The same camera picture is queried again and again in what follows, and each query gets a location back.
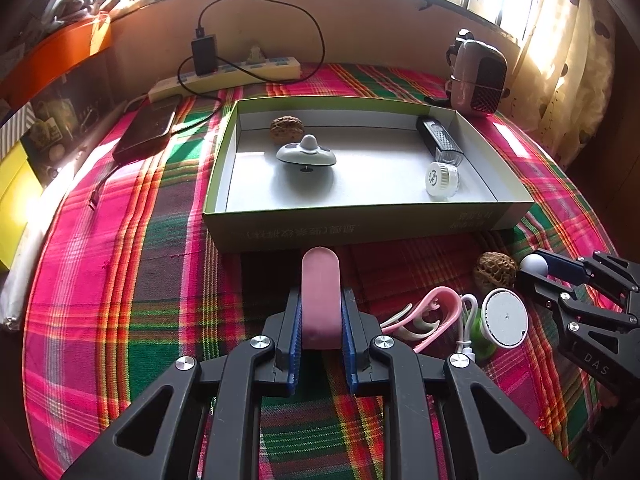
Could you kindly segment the white power strip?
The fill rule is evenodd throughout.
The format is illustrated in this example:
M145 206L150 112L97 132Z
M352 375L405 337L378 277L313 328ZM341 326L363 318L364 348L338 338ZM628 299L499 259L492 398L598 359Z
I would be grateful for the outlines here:
M243 70L220 64L218 70L209 75L198 76L196 73L181 73L180 77L173 76L160 80L149 90L148 98L151 102L167 99L170 96L190 96L192 92L204 94L221 89L229 89L262 82L259 77L281 81L299 79L302 76L302 66L296 58L267 58L257 64L241 63Z

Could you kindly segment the black power bank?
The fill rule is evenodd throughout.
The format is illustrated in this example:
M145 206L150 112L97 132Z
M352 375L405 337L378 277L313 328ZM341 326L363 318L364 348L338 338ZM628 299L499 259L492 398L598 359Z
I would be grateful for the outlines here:
M114 162L124 166L149 158L166 148L181 102L181 96L170 96L140 107L114 148Z

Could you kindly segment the cream patterned curtain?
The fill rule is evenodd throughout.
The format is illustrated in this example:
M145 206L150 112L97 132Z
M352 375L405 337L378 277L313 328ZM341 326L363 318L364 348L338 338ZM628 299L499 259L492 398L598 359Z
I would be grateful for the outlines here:
M564 169L610 102L615 13L606 0L538 0L500 112Z

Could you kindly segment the pink hook clip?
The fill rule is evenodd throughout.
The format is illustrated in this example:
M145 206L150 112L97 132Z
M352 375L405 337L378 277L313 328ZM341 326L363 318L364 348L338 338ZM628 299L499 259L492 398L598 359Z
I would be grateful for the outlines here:
M381 330L421 353L457 324L461 311L461 296L449 287L437 286L417 304L407 304L384 321Z

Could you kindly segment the white ribbed cap jar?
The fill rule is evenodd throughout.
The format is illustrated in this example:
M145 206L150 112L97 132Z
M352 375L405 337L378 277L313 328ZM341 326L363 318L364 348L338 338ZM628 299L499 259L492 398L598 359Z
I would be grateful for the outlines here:
M457 193L459 171L454 165L431 162L425 177L426 192L434 198L449 198Z

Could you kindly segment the green cardboard box tray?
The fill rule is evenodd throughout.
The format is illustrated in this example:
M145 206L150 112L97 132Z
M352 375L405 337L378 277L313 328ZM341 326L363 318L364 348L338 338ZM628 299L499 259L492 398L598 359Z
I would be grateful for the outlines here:
M273 119L298 117L332 167L304 171L277 160ZM416 118L438 120L462 148L459 187L426 192L434 157ZM505 230L533 206L506 161L454 110L365 98L289 96L236 102L222 133L203 220L222 252L402 240Z

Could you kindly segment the striped box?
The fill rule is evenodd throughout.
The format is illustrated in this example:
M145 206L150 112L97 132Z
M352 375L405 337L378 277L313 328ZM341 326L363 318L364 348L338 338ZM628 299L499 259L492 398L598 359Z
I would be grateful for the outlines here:
M15 112L1 127L0 131L0 158L4 159L14 148L21 137L28 133L36 120L32 103L27 102L17 112Z

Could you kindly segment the wrinkled walnut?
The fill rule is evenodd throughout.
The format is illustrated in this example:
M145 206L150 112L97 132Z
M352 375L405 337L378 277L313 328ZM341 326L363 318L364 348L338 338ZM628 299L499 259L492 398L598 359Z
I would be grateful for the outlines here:
M274 144L284 145L302 140L305 135L305 126L298 117L281 116L273 119L269 133Z
M484 252L473 269L474 283L483 294L496 288L512 288L518 265L503 252Z

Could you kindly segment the yellow box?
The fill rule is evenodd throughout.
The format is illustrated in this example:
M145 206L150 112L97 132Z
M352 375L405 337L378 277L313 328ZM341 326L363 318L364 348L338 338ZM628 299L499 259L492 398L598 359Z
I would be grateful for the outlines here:
M8 272L42 193L41 183L32 171L21 142L2 159L0 192L1 272Z

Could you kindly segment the white panda toy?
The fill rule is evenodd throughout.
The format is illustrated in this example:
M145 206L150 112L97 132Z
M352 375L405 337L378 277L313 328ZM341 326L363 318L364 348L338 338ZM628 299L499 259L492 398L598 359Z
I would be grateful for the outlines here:
M304 171L316 167L332 167L336 164L335 154L328 148L322 148L317 138L310 133L305 134L299 142L281 146L277 151L277 160L299 166Z

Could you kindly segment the green white suction spool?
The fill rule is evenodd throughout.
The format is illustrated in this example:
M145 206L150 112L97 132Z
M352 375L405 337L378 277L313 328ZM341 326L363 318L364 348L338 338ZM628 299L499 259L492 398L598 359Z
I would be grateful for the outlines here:
M471 328L475 361L487 361L498 349L518 348L527 332L528 315L521 298L506 288L488 292Z

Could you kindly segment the orange shelf tray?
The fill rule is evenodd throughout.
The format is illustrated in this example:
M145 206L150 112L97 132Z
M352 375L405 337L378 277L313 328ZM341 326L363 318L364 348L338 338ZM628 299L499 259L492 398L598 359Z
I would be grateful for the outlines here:
M19 110L59 76L111 45L111 17L106 12L67 25L17 63L1 81L1 99L11 110Z

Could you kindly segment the black bicycle light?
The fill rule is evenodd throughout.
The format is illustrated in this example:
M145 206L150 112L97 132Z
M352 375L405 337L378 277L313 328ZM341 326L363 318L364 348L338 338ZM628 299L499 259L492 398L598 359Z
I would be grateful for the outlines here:
M462 148L438 120L420 116L416 118L416 131L433 155L435 162L455 167L462 164L464 159Z

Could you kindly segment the pink oval case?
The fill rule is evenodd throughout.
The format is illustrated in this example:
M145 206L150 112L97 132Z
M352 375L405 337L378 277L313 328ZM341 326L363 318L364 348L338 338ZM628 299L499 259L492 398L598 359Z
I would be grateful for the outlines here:
M324 247L309 249L302 260L303 348L337 350L342 345L340 260Z

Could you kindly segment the black charger adapter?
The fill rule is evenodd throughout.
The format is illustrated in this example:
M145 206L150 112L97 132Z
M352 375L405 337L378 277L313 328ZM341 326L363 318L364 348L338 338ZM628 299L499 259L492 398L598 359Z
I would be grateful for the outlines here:
M196 37L191 42L194 72L206 76L218 70L217 43L214 35Z

